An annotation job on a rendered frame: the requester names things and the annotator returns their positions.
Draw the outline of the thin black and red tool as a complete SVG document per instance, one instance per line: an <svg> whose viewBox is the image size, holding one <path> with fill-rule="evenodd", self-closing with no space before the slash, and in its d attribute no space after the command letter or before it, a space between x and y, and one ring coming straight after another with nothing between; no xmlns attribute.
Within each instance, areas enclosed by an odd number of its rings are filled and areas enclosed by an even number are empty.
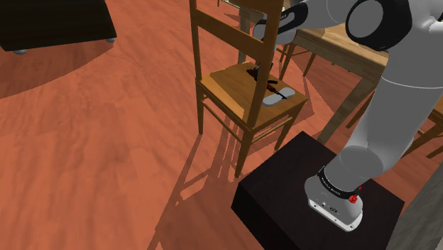
<svg viewBox="0 0 443 250"><path fill-rule="evenodd" d="M267 90L269 90L270 92L273 92L279 96L281 96L283 99L287 99L286 96L284 96L283 94L281 94L276 88L274 88L273 85L276 85L278 82L275 80L269 80L268 84L267 84Z"/></svg>

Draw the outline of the wooden chair with slatted back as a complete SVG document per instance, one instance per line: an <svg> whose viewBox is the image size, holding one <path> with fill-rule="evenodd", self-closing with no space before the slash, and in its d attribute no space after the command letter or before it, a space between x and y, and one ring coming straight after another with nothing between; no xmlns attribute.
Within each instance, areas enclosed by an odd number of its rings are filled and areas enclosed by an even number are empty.
<svg viewBox="0 0 443 250"><path fill-rule="evenodd" d="M279 148L303 108L307 97L299 92L272 107L262 105L269 96L268 81L278 33L278 23L284 0L238 0L242 6L263 12L268 16L264 39L253 36L220 21L199 10L197 0L189 0L192 47L195 61L195 86L198 127L203 127L203 114L209 108L206 100L212 101L242 130L232 136L240 143L235 176L239 177L251 145L276 129L281 129L276 147ZM253 58L222 70L202 74L199 50L199 30L204 29L235 49ZM260 65L258 78L252 76L253 68Z"/></svg>

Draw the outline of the grey flat rounded case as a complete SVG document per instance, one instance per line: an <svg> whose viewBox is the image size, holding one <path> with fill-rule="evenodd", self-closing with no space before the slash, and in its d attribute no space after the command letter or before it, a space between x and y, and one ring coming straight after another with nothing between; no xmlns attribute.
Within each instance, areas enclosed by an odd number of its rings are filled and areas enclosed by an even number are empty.
<svg viewBox="0 0 443 250"><path fill-rule="evenodd" d="M290 87L284 87L263 99L262 105L272 107L281 101L285 101L295 95L295 90Z"/></svg>

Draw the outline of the light wooden table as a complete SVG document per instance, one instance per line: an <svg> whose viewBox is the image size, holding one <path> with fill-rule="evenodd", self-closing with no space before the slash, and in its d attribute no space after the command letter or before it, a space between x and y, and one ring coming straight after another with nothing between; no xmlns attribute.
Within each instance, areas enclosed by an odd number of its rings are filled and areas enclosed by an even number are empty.
<svg viewBox="0 0 443 250"><path fill-rule="evenodd" d="M315 57L320 56L361 77L317 137L320 143L325 144L359 104L363 106L347 127L352 127L363 115L388 61L388 53L375 51L353 42L348 38L343 24L329 28L302 29L297 32L292 43L284 45L279 50L280 62L283 64L280 77L285 75L291 57L296 55L294 49L297 46L303 48L304 53L312 54L303 72L304 75L309 71Z"/></svg>

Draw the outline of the black robot stand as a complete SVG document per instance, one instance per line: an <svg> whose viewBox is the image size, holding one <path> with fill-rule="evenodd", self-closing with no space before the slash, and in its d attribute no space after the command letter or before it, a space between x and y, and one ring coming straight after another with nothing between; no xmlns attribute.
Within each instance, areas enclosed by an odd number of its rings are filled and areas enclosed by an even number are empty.
<svg viewBox="0 0 443 250"><path fill-rule="evenodd" d="M386 250L404 202L374 180L363 184L352 232L308 205L306 179L334 156L302 131L239 182L231 208L264 250Z"/></svg>

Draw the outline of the black cabinet with grey feet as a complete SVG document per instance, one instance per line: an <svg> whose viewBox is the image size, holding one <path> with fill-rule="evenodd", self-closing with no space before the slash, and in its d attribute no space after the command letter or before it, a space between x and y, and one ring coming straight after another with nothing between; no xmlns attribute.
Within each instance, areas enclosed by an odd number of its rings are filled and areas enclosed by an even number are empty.
<svg viewBox="0 0 443 250"><path fill-rule="evenodd" d="M0 0L0 48L25 50L117 37L105 0Z"/></svg>

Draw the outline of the grey wooden board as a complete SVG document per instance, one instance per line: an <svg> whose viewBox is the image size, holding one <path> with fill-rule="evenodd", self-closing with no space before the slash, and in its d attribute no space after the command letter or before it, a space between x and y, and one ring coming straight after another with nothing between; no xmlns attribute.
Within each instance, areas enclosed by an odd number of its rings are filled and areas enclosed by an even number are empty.
<svg viewBox="0 0 443 250"><path fill-rule="evenodd" d="M386 250L437 250L443 238L443 163L395 226Z"/></svg>

